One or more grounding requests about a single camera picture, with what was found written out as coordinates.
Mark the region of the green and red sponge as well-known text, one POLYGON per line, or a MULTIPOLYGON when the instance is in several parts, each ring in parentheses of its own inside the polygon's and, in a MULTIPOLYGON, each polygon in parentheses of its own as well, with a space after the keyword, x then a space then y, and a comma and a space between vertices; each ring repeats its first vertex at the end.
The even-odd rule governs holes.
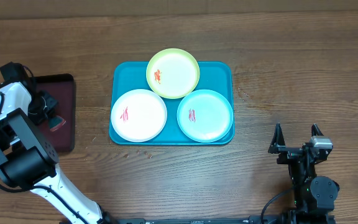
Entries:
POLYGON ((55 115, 48 120, 49 130, 51 132, 54 132, 54 131, 60 129, 65 123, 66 123, 65 119, 63 119, 59 115, 55 115))

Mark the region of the white plate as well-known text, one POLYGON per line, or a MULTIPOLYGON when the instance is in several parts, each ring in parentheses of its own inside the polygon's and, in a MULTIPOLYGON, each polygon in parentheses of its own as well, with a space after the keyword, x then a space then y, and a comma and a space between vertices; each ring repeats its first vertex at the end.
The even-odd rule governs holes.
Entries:
POLYGON ((156 137, 167 121, 167 107, 156 93, 145 89, 128 91, 111 110, 113 130, 129 142, 146 142, 156 137))

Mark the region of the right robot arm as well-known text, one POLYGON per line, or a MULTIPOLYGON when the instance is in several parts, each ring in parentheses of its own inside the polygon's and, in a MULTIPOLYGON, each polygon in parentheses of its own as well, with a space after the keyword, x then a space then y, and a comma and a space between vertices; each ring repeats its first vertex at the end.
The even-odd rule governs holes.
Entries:
POLYGON ((332 141, 323 135, 317 124, 311 127, 311 139, 300 147, 287 147, 281 125, 276 124, 268 153, 277 154, 277 164, 288 166, 292 187, 274 196, 260 214, 262 223, 335 223, 329 212, 334 210, 340 186, 325 176, 318 176, 315 165, 327 160, 333 149, 332 141), (293 192, 294 208, 268 220, 267 207, 276 199, 293 192))

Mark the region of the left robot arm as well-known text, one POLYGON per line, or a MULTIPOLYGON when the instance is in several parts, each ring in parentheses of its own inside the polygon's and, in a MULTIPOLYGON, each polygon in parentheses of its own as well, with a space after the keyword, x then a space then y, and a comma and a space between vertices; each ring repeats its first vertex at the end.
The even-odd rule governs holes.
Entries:
POLYGON ((75 83, 70 74, 35 77, 21 63, 0 67, 0 189, 30 191, 69 223, 116 223, 59 166, 74 147, 75 83))

